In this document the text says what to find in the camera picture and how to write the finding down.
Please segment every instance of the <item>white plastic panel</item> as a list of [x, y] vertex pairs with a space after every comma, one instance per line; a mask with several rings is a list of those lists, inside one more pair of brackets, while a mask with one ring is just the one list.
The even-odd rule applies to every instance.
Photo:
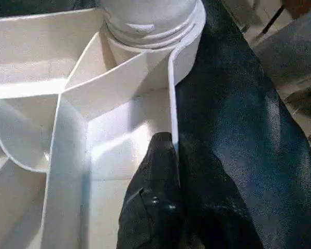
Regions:
[[100, 32], [93, 36], [72, 71], [66, 88], [93, 79], [116, 66], [105, 35], [106, 30], [104, 25]]
[[64, 97], [56, 117], [41, 248], [78, 248], [87, 123]]
[[[163, 53], [160, 55], [167, 65]], [[167, 87], [163, 81], [156, 78], [157, 74], [161, 79], [164, 78], [161, 71], [151, 73], [158, 69], [159, 64], [161, 65], [161, 62], [149, 63], [149, 54], [141, 53], [113, 70], [67, 91], [64, 96], [86, 120], [92, 120], [127, 102], [131, 97], [151, 90], [153, 86]]]
[[44, 184], [45, 175], [8, 160], [0, 169], [0, 247]]
[[145, 93], [91, 120], [88, 143], [92, 178], [131, 178], [152, 136], [160, 131], [171, 131], [168, 89]]
[[84, 216], [86, 234], [80, 248], [116, 248], [118, 217], [129, 183], [130, 179], [92, 180], [89, 211]]
[[62, 91], [103, 23], [97, 9], [0, 19], [0, 98]]
[[0, 100], [0, 144], [19, 166], [48, 168], [57, 95]]
[[175, 150], [178, 152], [178, 121], [176, 112], [175, 86], [181, 82], [191, 71], [201, 40], [201, 30], [206, 22], [206, 13], [202, 4], [198, 5], [200, 21], [196, 24], [189, 36], [186, 36], [181, 46], [177, 46], [168, 60], [168, 87], [171, 101], [172, 140]]

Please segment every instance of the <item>white plastic structure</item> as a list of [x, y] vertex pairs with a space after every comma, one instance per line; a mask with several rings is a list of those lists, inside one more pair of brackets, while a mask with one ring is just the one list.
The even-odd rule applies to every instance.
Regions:
[[105, 21], [115, 6], [0, 19], [0, 249], [116, 247], [151, 137], [178, 144], [175, 84], [206, 19], [201, 1], [182, 2], [168, 28], [192, 9], [198, 18], [156, 49], [116, 39]]
[[200, 18], [197, 0], [102, 0], [101, 3], [113, 35], [139, 48], [177, 43]]

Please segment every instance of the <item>compartment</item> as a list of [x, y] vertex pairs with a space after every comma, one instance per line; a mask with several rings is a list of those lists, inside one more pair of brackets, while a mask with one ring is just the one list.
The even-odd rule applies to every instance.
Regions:
[[126, 187], [153, 134], [171, 131], [169, 53], [141, 53], [61, 95], [42, 248], [115, 248]]
[[0, 19], [0, 99], [63, 91], [93, 35], [99, 9]]
[[46, 172], [58, 96], [0, 100], [0, 145], [17, 165]]
[[68, 78], [66, 88], [95, 78], [116, 66], [107, 40], [107, 27], [94, 34]]
[[45, 175], [20, 168], [0, 146], [0, 248], [34, 245], [31, 241], [37, 232], [39, 237], [44, 192]]

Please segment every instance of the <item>black leather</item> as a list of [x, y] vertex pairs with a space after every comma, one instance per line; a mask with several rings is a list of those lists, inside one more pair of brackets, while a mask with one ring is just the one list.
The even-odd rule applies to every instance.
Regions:
[[[311, 148], [223, 5], [203, 2], [207, 24], [176, 99], [180, 165], [196, 175], [210, 167], [210, 178], [196, 177], [211, 183], [187, 181], [188, 187], [205, 192], [210, 211], [230, 207], [216, 219], [230, 245], [239, 230], [229, 223], [249, 227], [251, 221], [235, 211], [244, 202], [265, 248], [311, 248]], [[194, 168], [199, 164], [204, 169]]]
[[152, 137], [126, 191], [119, 225], [117, 249], [178, 248], [182, 205], [170, 133]]

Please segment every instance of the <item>curved plastic edge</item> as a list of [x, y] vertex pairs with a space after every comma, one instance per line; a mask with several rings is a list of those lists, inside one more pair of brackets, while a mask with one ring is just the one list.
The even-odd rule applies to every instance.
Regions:
[[1, 139], [1, 136], [0, 136], [0, 147], [1, 149], [3, 150], [3, 152], [7, 155], [7, 157], [13, 161], [17, 166], [21, 167], [22, 169], [24, 170], [27, 170], [27, 171], [30, 171], [30, 172], [34, 172], [34, 173], [41, 173], [41, 174], [47, 174], [47, 171], [48, 170], [37, 170], [37, 169], [33, 169], [33, 168], [30, 168], [28, 166], [25, 166], [24, 164], [22, 164], [20, 161], [18, 161], [16, 158], [14, 158], [10, 153], [9, 151], [7, 150], [7, 148], [5, 147], [2, 139]]
[[[183, 80], [192, 70], [196, 59], [196, 53], [198, 49], [198, 45], [200, 42], [200, 38], [202, 35], [203, 28], [206, 23], [206, 12], [203, 3], [201, 0], [198, 2], [200, 14], [199, 23], [193, 29], [193, 33], [189, 34], [186, 39], [179, 43], [179, 46], [176, 47], [170, 57], [168, 62], [168, 82], [169, 82], [169, 98], [171, 103], [171, 119], [172, 119], [172, 138], [173, 145], [176, 153], [178, 154], [178, 143], [179, 143], [179, 135], [178, 135], [178, 121], [177, 121], [177, 106], [176, 106], [176, 93], [175, 86]], [[179, 63], [177, 58], [183, 54], [187, 54], [187, 58], [181, 60]]]
[[106, 39], [106, 41], [102, 41], [103, 38], [107, 38], [107, 30], [108, 28], [104, 21], [100, 30], [92, 36], [89, 43], [84, 48], [84, 51], [75, 64], [75, 67], [67, 78], [64, 89], [76, 85], [77, 81], [81, 83], [101, 75], [107, 70], [117, 66], [114, 62], [114, 58], [112, 57], [111, 53], [113, 52], [110, 51], [108, 39]]

